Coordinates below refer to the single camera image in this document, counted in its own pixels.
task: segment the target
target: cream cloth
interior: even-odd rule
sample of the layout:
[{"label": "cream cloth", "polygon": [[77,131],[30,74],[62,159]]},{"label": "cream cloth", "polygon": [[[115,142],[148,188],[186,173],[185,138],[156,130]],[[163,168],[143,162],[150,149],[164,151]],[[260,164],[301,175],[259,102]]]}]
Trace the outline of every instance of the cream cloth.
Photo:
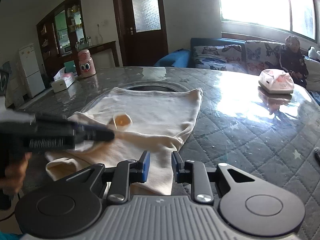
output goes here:
[{"label": "cream cloth", "polygon": [[[123,160],[138,160],[144,150],[149,150],[148,180],[135,185],[146,189],[141,190],[144,193],[170,195],[171,152],[180,150],[189,137],[201,100],[201,88],[183,93],[113,88],[89,111],[75,112],[69,120],[106,124],[115,131],[115,139],[109,143],[85,141],[74,151],[46,153],[46,171],[57,180],[94,163],[115,167]],[[122,129],[117,122],[122,122]]]}]

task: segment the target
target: bright window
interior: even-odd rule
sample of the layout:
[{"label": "bright window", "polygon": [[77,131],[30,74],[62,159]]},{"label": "bright window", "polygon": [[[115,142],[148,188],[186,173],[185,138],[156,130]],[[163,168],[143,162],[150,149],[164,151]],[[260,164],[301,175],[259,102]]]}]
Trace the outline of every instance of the bright window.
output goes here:
[{"label": "bright window", "polygon": [[220,0],[220,3],[222,20],[264,25],[316,39],[314,0]]}]

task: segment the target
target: window frame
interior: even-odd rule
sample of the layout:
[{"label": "window frame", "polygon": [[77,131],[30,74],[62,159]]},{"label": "window frame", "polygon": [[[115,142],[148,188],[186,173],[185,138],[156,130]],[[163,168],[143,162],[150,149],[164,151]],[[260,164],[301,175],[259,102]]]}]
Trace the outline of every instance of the window frame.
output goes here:
[{"label": "window frame", "polygon": [[305,36],[303,34],[300,34],[300,33],[296,33],[292,30],[292,8],[291,8],[291,0],[289,0],[289,10],[290,10],[290,31],[288,30],[284,30],[284,29],[279,29],[279,28],[275,28],[275,27],[270,27],[270,26],[266,26],[266,25],[262,25],[262,24],[259,24],[259,23],[252,23],[252,22],[241,22],[241,21],[235,21],[235,20],[229,20],[229,19],[225,19],[223,18],[223,15],[222,15],[222,7],[221,7],[221,0],[219,0],[219,5],[220,5],[220,18],[221,18],[221,21],[224,21],[224,22],[233,22],[233,23],[247,23],[247,24],[252,24],[252,25],[256,25],[256,26],[261,26],[261,27],[266,27],[266,28],[271,28],[271,29],[274,29],[274,30],[279,30],[279,31],[282,31],[282,32],[285,32],[285,33],[288,33],[288,34],[293,34],[295,36],[299,36],[301,38],[304,38],[308,41],[312,41],[314,43],[317,43],[318,44],[318,19],[317,19],[317,8],[316,8],[316,1],[313,0],[313,8],[314,8],[314,12],[315,12],[315,39],[312,39],[312,38],[309,38],[308,36]]}]

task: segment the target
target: black jacket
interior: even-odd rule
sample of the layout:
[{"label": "black jacket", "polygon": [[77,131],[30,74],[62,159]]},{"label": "black jacket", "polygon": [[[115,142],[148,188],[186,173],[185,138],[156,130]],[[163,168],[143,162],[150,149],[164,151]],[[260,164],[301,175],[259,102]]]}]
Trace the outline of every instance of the black jacket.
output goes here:
[{"label": "black jacket", "polygon": [[290,75],[292,72],[299,72],[304,76],[304,78],[309,75],[306,63],[304,61],[304,56],[302,55],[301,51],[299,50],[297,53],[294,53],[285,45],[282,46],[281,50],[280,66]]}]

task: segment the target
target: gray quilted tablecloth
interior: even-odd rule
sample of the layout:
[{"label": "gray quilted tablecloth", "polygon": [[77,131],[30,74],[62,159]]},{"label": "gray quilted tablecloth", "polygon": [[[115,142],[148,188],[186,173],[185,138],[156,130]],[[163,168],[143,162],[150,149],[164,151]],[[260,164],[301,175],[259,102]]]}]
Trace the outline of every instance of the gray quilted tablecloth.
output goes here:
[{"label": "gray quilted tablecloth", "polygon": [[[268,98],[258,90],[258,77],[246,74],[181,68],[102,69],[68,90],[49,93],[27,110],[71,115],[115,86],[143,82],[201,87],[201,110],[180,150],[182,158],[202,161],[208,167],[229,163],[295,193],[306,207],[299,237],[320,239],[320,165],[312,153],[320,146],[320,109],[301,87],[295,88],[292,98]],[[26,191],[47,181],[44,164],[43,157],[33,158]],[[188,185],[182,190],[173,186],[173,192],[188,190]]]}]

